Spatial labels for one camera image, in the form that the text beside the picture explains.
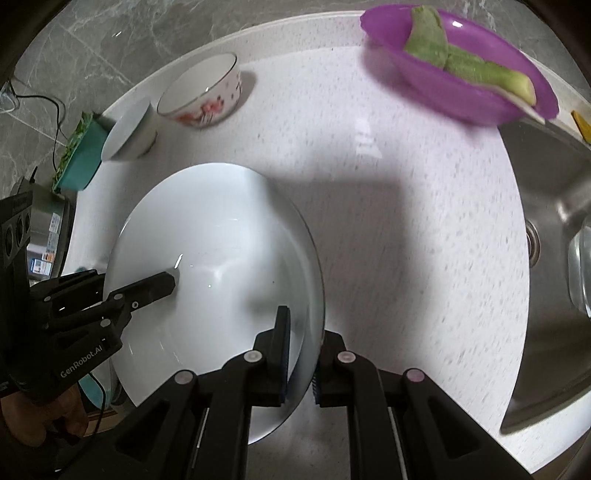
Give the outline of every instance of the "bowl with red floral pattern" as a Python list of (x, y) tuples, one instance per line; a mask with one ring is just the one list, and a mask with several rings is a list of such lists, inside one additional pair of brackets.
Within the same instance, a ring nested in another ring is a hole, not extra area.
[(191, 127), (207, 127), (232, 113), (241, 93), (238, 58), (222, 53), (200, 61), (173, 81), (160, 97), (157, 111)]

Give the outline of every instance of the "black cable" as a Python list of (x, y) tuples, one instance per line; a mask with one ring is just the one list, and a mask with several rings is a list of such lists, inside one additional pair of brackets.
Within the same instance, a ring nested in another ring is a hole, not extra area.
[(105, 392), (105, 389), (103, 388), (103, 386), (100, 384), (100, 382), (96, 379), (96, 377), (92, 374), (92, 372), (88, 373), (89, 376), (91, 377), (92, 380), (95, 381), (95, 383), (98, 385), (98, 387), (100, 388), (100, 392), (103, 394), (103, 401), (102, 404), (100, 406), (100, 413), (99, 413), (99, 419), (96, 421), (96, 426), (94, 431), (92, 432), (92, 434), (90, 435), (90, 438), (88, 438), (88, 440), (86, 441), (86, 443), (82, 446), (82, 448), (80, 448), (80, 450), (78, 450), (76, 452), (76, 454), (59, 470), (60, 473), (63, 473), (66, 471), (66, 469), (74, 463), (74, 461), (76, 461), (80, 455), (82, 455), (82, 453), (84, 453), (85, 451), (88, 450), (88, 448), (90, 447), (90, 445), (92, 445), (92, 442), (95, 439), (95, 435), (98, 433), (99, 428), (100, 428), (100, 422), (103, 419), (103, 415), (105, 413), (105, 404), (106, 404), (106, 400), (107, 400), (107, 394)]
[(100, 421), (103, 419), (103, 415), (105, 414), (105, 403), (107, 401), (107, 394), (105, 393), (105, 389), (103, 388), (103, 386), (96, 379), (96, 377), (92, 374), (92, 372), (89, 372), (88, 374), (90, 375), (91, 379), (94, 380), (95, 383), (99, 386), (100, 392), (103, 394), (103, 401), (100, 406), (99, 419), (96, 421), (95, 431), (92, 432), (92, 435), (90, 436), (90, 440), (88, 442), (88, 443), (90, 443), (92, 441), (92, 439), (94, 438), (94, 436), (96, 435), (96, 433), (99, 431)]
[(60, 105), (59, 103), (57, 103), (53, 98), (49, 98), (48, 96), (45, 95), (19, 95), (17, 93), (15, 93), (14, 88), (12, 87), (12, 83), (9, 80), (8, 84), (10, 85), (10, 88), (12, 90), (12, 93), (14, 94), (14, 96), (16, 98), (40, 98), (42, 100), (47, 100), (51, 103), (53, 103), (53, 105), (55, 105), (56, 109), (57, 109), (57, 117), (56, 117), (56, 136), (53, 139), (53, 155), (51, 156), (51, 162), (53, 163), (53, 169), (55, 171), (57, 171), (57, 167), (56, 167), (56, 146), (57, 146), (57, 134), (61, 133), (64, 138), (67, 139), (67, 137), (64, 135), (64, 132), (61, 131), (61, 122), (60, 122)]

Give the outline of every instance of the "gray marble wall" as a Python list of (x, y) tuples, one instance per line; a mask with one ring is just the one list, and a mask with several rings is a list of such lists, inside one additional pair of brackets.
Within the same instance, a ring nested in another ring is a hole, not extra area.
[[(322, 11), (367, 9), (383, 0), (74, 0), (31, 43), (15, 70), (17, 93), (45, 93), (65, 107), (69, 135), (84, 111), (101, 112), (131, 86), (180, 55), (243, 28)], [(431, 0), (491, 28), (561, 75), (591, 89), (553, 32), (515, 0)], [(55, 107), (21, 101), (0, 115), (0, 197), (41, 165), (49, 183)], [(58, 155), (65, 138), (60, 136)]]

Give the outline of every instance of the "white bowl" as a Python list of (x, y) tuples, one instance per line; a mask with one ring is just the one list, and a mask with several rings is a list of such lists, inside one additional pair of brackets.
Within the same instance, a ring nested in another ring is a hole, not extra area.
[(324, 332), (322, 274), (296, 207), (262, 175), (238, 165), (202, 164), (154, 187), (117, 239), (109, 292), (173, 271), (170, 297), (136, 312), (114, 354), (115, 371), (137, 406), (181, 369), (202, 374), (252, 349), (291, 310), (287, 402), (255, 408), (249, 439), (277, 428), (303, 398)]
[(134, 160), (156, 140), (158, 116), (148, 97), (134, 103), (115, 124), (103, 145), (102, 161)]
[(226, 118), (242, 93), (238, 58), (234, 53), (209, 57), (189, 68), (164, 92), (160, 115), (192, 127), (205, 127)]

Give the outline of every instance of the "teal container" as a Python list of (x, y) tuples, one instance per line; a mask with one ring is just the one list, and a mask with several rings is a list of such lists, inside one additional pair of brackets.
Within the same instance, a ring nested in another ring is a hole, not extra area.
[(107, 139), (107, 132), (92, 120), (80, 143), (72, 152), (61, 177), (54, 182), (53, 190), (68, 189), (77, 192), (84, 190), (100, 165), (100, 153)]

